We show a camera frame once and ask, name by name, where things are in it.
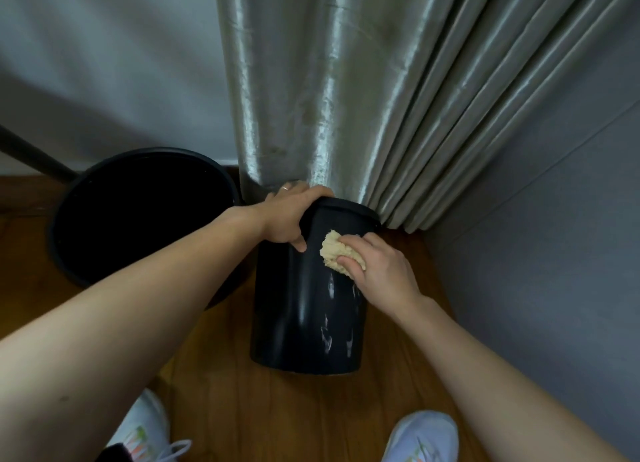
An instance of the person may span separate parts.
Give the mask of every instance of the person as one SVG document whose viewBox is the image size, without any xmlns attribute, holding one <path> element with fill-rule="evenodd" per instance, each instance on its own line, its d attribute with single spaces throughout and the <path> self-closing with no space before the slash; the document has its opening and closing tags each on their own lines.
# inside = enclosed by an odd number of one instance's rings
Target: person
<svg viewBox="0 0 640 462">
<path fill-rule="evenodd" d="M 4 338 L 2 460 L 96 460 L 118 426 L 126 426 L 136 413 L 147 417 L 143 424 L 160 419 L 155 431 L 166 433 L 161 406 L 148 392 L 139 397 L 148 381 L 176 351 L 223 280 L 260 241 L 306 249 L 300 218 L 316 199 L 331 195 L 323 186 L 289 183 L 260 204 L 232 207 Z M 423 296 L 398 250 L 371 233 L 341 240 L 362 255 L 366 271 L 350 258 L 340 257 L 339 263 L 368 301 L 419 346 L 494 461 L 625 460 Z M 398 423 L 383 460 L 453 462 L 457 453 L 453 421 L 421 411 Z M 155 455 L 159 460 L 175 457 L 171 450 Z"/>
</svg>

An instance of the gray wall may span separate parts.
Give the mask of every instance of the gray wall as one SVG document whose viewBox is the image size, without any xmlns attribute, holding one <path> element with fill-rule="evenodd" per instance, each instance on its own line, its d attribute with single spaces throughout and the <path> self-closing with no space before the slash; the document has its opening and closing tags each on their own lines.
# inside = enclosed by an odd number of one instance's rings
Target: gray wall
<svg viewBox="0 0 640 462">
<path fill-rule="evenodd" d="M 0 0 L 0 123 L 77 170 L 154 145 L 237 163 L 216 0 Z"/>
<path fill-rule="evenodd" d="M 427 243 L 458 320 L 640 461 L 640 1 Z"/>
</svg>

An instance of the forearm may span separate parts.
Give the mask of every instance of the forearm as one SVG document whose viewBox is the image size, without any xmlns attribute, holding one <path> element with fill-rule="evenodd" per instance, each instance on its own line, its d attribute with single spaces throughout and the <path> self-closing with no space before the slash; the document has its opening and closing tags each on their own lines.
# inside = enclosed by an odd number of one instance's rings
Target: forearm
<svg viewBox="0 0 640 462">
<path fill-rule="evenodd" d="M 626 460 L 431 299 L 416 306 L 399 323 L 425 353 L 496 462 Z"/>
<path fill-rule="evenodd" d="M 8 459 L 94 456 L 261 234 L 248 208 L 229 209 L 0 342 Z"/>
</svg>

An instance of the trash can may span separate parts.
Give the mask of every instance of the trash can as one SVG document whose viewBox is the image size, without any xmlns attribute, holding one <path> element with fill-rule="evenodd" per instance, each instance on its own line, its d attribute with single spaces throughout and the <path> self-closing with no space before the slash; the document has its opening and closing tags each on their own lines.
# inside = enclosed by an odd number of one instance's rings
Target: trash can
<svg viewBox="0 0 640 462">
<path fill-rule="evenodd" d="M 212 159 L 175 148 L 132 150 L 71 183 L 49 225 L 49 252 L 70 280 L 89 287 L 239 204 L 236 185 Z M 208 306 L 249 272 L 236 269 Z"/>
<path fill-rule="evenodd" d="M 322 197 L 300 221 L 307 250 L 262 242 L 255 281 L 251 358 L 304 374 L 360 368 L 367 301 L 351 278 L 324 266 L 320 248 L 332 229 L 364 236 L 380 228 L 372 209 Z"/>
</svg>

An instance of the metal pole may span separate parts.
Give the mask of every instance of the metal pole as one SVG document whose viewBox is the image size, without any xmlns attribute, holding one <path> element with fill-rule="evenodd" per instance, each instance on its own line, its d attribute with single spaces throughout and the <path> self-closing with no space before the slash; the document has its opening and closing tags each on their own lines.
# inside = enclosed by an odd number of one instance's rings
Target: metal pole
<svg viewBox="0 0 640 462">
<path fill-rule="evenodd" d="M 21 161 L 25 165 L 35 168 L 44 175 L 67 183 L 77 177 L 77 173 L 50 157 L 42 150 L 22 140 L 18 135 L 0 125 L 0 152 Z"/>
</svg>

